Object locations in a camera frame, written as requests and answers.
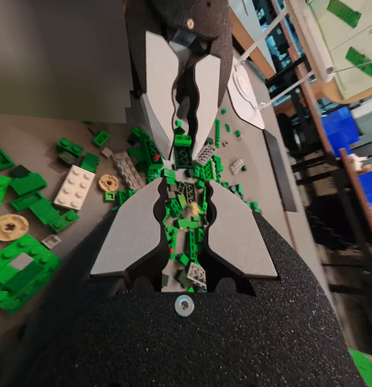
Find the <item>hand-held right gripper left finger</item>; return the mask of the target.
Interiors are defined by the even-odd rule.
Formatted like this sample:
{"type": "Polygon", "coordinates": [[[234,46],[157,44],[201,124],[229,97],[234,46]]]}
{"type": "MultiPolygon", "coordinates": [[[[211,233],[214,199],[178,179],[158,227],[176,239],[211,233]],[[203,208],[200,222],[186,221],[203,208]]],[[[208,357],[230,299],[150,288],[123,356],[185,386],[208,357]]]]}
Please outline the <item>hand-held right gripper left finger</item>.
{"type": "Polygon", "coordinates": [[[91,276],[159,277],[169,261],[165,233],[167,182],[156,178],[117,211],[91,276]]]}

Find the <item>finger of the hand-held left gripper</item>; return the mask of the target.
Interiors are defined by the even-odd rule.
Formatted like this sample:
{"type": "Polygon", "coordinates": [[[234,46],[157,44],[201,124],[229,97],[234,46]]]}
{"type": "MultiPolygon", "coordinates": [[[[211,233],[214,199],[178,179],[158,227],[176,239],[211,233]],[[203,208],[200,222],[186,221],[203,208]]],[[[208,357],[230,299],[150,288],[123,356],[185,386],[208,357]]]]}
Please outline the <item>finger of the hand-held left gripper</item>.
{"type": "Polygon", "coordinates": [[[170,160],[174,142],[175,105],[173,86],[179,74],[179,59],[163,36],[145,33],[146,92],[141,104],[159,153],[170,160]]]}
{"type": "Polygon", "coordinates": [[[218,110],[220,58],[207,55],[199,60],[194,69],[198,94],[196,109],[197,130],[192,157],[196,158],[204,146],[218,110]]]}

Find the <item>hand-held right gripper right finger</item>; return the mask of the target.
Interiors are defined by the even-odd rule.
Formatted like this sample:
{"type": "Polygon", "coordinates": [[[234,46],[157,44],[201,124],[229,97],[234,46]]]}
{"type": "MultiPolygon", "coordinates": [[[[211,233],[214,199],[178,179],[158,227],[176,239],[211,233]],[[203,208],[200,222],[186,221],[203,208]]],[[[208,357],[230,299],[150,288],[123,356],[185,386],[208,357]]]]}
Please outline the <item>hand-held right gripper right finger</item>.
{"type": "Polygon", "coordinates": [[[278,273],[252,210],[216,181],[207,184],[208,226],[204,249],[228,270],[245,278],[278,273]]]}

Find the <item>dark green brick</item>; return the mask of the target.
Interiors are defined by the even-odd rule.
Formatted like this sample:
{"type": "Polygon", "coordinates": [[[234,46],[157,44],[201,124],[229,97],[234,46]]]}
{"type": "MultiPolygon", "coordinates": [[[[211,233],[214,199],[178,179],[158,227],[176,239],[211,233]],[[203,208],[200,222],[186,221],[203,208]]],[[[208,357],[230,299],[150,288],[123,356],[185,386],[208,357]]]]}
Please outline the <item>dark green brick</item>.
{"type": "Polygon", "coordinates": [[[189,135],[176,134],[174,139],[175,169],[188,169],[193,166],[191,153],[192,139],[189,135]]]}

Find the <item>grey desk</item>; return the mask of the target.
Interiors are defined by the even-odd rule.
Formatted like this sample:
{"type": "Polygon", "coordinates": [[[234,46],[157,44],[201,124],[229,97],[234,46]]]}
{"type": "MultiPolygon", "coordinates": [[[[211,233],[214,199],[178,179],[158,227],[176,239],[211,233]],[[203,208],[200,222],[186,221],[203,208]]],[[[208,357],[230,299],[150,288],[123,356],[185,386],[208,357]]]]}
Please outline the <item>grey desk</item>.
{"type": "MultiPolygon", "coordinates": [[[[269,100],[269,93],[263,82],[251,69],[247,68],[246,71],[256,98],[263,101],[269,100]]],[[[228,145],[217,151],[225,167],[222,174],[223,180],[231,184],[242,184],[246,200],[258,201],[264,218],[302,257],[334,306],[273,108],[264,109],[262,117],[267,131],[273,134],[278,141],[296,212],[284,211],[262,130],[238,118],[232,109],[227,92],[222,106],[227,109],[227,113],[221,118],[222,121],[227,122],[231,129],[239,129],[242,135],[242,139],[237,140],[232,132],[226,132],[223,124],[221,138],[227,140],[228,145]],[[232,176],[228,167],[233,160],[238,158],[245,161],[248,170],[232,176]]],[[[145,122],[139,101],[131,101],[131,108],[126,109],[126,117],[126,124],[98,123],[94,125],[96,132],[104,129],[110,133],[111,138],[106,146],[113,152],[127,150],[128,146],[125,141],[132,126],[144,127],[145,122]]],[[[113,174],[112,161],[103,158],[99,154],[100,151],[97,151],[92,145],[93,136],[85,124],[71,120],[0,114],[0,147],[14,160],[15,165],[21,164],[28,170],[39,173],[47,181],[48,185],[42,190],[42,194],[49,200],[54,199],[67,174],[67,168],[57,161],[55,149],[56,143],[62,137],[81,145],[85,151],[100,156],[101,161],[97,169],[100,176],[106,173],[113,174]]],[[[61,259],[67,258],[111,208],[111,204],[104,202],[98,186],[93,184],[82,210],[79,211],[80,219],[61,232],[59,238],[62,239],[62,242],[53,249],[53,252],[61,259]]],[[[42,240],[51,234],[49,228],[44,226],[31,211],[26,210],[22,214],[30,223],[30,235],[33,238],[42,240]]],[[[37,308],[40,297],[39,293],[13,315],[7,315],[0,310],[0,353],[15,341],[19,327],[25,325],[28,316],[37,308]]]]}

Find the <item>white flat stand base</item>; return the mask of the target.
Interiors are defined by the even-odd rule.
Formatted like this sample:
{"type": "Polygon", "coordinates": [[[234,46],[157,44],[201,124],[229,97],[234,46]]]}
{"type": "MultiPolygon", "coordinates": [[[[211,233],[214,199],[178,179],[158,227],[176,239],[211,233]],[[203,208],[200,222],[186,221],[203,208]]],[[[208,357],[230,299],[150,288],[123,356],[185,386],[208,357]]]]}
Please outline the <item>white flat stand base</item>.
{"type": "Polygon", "coordinates": [[[253,91],[249,76],[243,65],[237,66],[232,58],[232,70],[227,85],[233,109],[240,119],[263,130],[265,123],[259,110],[259,103],[253,91]]]}

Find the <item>grey studded plate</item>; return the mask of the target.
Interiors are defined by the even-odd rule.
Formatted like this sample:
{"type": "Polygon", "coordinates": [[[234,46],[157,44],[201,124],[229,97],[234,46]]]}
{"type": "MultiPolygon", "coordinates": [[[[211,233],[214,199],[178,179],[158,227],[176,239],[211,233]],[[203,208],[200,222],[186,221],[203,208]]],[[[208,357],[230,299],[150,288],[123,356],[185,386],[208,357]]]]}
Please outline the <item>grey studded plate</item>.
{"type": "Polygon", "coordinates": [[[113,154],[111,158],[124,183],[130,190],[139,191],[145,186],[126,151],[113,154]]]}

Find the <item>wooden shelf board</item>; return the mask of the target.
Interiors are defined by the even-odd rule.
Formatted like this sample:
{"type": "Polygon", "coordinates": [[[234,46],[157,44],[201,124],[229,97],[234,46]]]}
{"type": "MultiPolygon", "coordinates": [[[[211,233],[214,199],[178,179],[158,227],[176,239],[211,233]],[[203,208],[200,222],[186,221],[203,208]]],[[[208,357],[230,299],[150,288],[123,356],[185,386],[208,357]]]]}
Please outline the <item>wooden shelf board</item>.
{"type": "MultiPolygon", "coordinates": [[[[246,51],[262,35],[262,29],[253,1],[229,0],[229,17],[232,22],[232,35],[241,48],[246,51]]],[[[251,59],[266,79],[276,74],[266,41],[250,53],[251,59]]]]}

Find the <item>white studded brick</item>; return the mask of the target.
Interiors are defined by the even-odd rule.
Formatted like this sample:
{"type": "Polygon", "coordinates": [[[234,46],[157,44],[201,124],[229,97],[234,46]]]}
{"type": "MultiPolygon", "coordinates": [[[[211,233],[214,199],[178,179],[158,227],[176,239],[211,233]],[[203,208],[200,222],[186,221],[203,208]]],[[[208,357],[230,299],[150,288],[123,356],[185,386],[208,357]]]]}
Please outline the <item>white studded brick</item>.
{"type": "Polygon", "coordinates": [[[95,173],[73,165],[53,204],[75,211],[81,210],[94,178],[95,173]]]}

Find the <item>black flat strip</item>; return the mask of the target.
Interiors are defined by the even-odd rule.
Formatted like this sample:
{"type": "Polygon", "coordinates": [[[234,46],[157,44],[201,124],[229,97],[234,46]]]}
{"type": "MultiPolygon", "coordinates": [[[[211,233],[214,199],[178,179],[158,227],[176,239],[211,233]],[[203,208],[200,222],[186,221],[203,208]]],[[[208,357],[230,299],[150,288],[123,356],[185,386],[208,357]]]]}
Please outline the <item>black flat strip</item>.
{"type": "Polygon", "coordinates": [[[273,136],[266,129],[263,130],[263,136],[269,154],[272,170],[275,176],[282,207],[284,211],[297,212],[278,141],[275,136],[273,136]]]}

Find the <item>clear acrylic rod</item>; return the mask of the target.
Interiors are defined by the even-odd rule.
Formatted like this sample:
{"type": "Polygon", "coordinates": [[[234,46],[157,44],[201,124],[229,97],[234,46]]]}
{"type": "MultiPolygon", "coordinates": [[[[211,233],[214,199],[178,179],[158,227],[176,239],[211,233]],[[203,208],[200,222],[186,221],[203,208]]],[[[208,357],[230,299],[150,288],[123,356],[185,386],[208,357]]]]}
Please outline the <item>clear acrylic rod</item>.
{"type": "Polygon", "coordinates": [[[305,83],[307,80],[311,79],[312,77],[315,76],[314,71],[310,71],[307,73],[303,78],[299,79],[297,82],[292,84],[290,87],[286,88],[284,91],[281,93],[277,94],[275,97],[273,97],[269,102],[267,103],[260,103],[258,107],[256,108],[257,111],[261,111],[262,109],[265,109],[271,105],[273,105],[278,99],[281,97],[285,96],[286,94],[290,94],[291,91],[294,91],[303,83],[305,83]]]}
{"type": "Polygon", "coordinates": [[[241,55],[241,57],[237,60],[237,63],[235,65],[236,68],[238,68],[242,63],[246,60],[248,56],[262,43],[265,41],[266,37],[275,29],[281,21],[284,20],[284,18],[289,13],[289,7],[286,6],[284,9],[281,10],[281,12],[276,16],[276,18],[271,22],[271,24],[268,26],[267,29],[265,29],[261,36],[259,36],[256,41],[254,41],[251,46],[241,55]]]}

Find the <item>metal shelf rack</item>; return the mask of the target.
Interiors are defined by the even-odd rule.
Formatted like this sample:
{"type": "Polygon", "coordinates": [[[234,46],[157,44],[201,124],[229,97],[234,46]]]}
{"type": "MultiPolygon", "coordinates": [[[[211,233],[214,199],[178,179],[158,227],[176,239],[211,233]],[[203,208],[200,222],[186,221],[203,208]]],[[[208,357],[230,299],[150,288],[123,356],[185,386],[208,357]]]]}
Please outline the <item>metal shelf rack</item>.
{"type": "Polygon", "coordinates": [[[343,216],[342,218],[333,217],[333,221],[351,229],[354,243],[345,241],[333,228],[327,227],[325,222],[322,222],[318,216],[313,215],[308,210],[308,207],[305,208],[305,214],[315,242],[319,241],[322,246],[333,251],[341,251],[343,248],[346,248],[346,250],[355,249],[361,252],[362,257],[359,261],[355,258],[353,263],[348,263],[348,256],[343,255],[339,261],[334,260],[331,263],[322,263],[322,266],[332,267],[334,270],[341,267],[342,270],[349,270],[348,274],[355,273],[355,277],[359,278],[360,283],[358,287],[328,283],[328,289],[333,294],[346,295],[346,297],[357,300],[359,303],[358,310],[360,311],[362,321],[364,321],[362,335],[367,339],[364,344],[359,345],[359,348],[363,352],[372,355],[372,208],[369,206],[360,180],[361,177],[367,177],[372,170],[368,170],[368,165],[363,166],[360,170],[356,170],[355,165],[362,162],[352,159],[352,154],[347,154],[345,148],[339,150],[339,158],[335,157],[321,123],[320,111],[310,85],[310,79],[317,77],[317,73],[308,72],[306,75],[303,73],[304,69],[309,66],[311,66],[312,70],[317,71],[315,69],[315,61],[309,50],[309,43],[304,34],[307,31],[304,29],[307,27],[307,19],[310,18],[310,15],[307,16],[307,14],[310,14],[310,12],[305,1],[285,1],[285,4],[286,6],[281,9],[280,13],[276,14],[276,18],[270,24],[270,27],[274,27],[275,24],[282,24],[283,20],[290,16],[298,31],[300,43],[307,51],[305,55],[291,63],[290,67],[286,67],[284,71],[273,78],[276,80],[279,77],[284,77],[289,71],[295,71],[297,76],[301,76],[301,78],[298,78],[298,82],[292,84],[290,89],[286,89],[284,93],[288,94],[297,88],[302,90],[304,100],[315,123],[317,136],[321,142],[321,149],[323,150],[323,155],[296,163],[291,168],[296,173],[323,164],[331,167],[330,171],[307,176],[296,181],[296,184],[298,186],[309,186],[314,181],[328,178],[331,178],[334,182],[337,191],[335,197],[338,198],[341,209],[340,213],[343,216]]]}

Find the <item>cream panel with wooden edge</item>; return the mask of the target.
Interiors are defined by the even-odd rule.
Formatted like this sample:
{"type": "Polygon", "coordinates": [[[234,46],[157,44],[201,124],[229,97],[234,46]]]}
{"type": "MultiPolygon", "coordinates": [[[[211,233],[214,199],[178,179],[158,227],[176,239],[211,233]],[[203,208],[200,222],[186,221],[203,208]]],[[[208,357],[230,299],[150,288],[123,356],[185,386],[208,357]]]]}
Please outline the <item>cream panel with wooden edge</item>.
{"type": "Polygon", "coordinates": [[[372,1],[285,1],[324,96],[372,95],[372,1]]]}

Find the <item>blue storage bin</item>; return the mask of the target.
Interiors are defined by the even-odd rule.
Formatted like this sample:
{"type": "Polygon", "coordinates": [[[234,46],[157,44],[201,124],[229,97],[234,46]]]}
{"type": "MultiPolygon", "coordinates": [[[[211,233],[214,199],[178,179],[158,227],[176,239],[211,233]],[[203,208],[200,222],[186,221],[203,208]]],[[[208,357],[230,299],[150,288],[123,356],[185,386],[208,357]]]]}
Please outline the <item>blue storage bin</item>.
{"type": "Polygon", "coordinates": [[[352,154],[351,145],[360,140],[360,132],[349,108],[342,107],[321,121],[335,158],[340,158],[340,149],[352,154]]]}
{"type": "Polygon", "coordinates": [[[358,179],[362,185],[369,206],[372,208],[372,171],[358,175],[358,179]]]}

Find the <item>large green box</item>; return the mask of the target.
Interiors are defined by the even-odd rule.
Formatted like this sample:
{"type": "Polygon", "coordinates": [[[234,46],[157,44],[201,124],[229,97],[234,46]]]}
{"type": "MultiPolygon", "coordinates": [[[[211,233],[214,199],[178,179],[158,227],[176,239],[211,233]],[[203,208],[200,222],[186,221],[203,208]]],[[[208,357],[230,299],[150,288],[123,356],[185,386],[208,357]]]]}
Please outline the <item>large green box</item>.
{"type": "Polygon", "coordinates": [[[372,387],[372,355],[351,348],[349,352],[365,383],[372,387]]]}

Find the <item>green frame plate assembly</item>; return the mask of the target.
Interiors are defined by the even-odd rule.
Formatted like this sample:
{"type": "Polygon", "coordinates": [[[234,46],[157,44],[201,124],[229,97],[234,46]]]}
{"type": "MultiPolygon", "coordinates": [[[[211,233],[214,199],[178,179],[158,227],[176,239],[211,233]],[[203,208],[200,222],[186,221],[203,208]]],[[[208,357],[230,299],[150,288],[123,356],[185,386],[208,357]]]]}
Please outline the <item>green frame plate assembly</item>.
{"type": "Polygon", "coordinates": [[[50,281],[61,264],[26,234],[0,250],[0,309],[17,312],[50,281]]]}

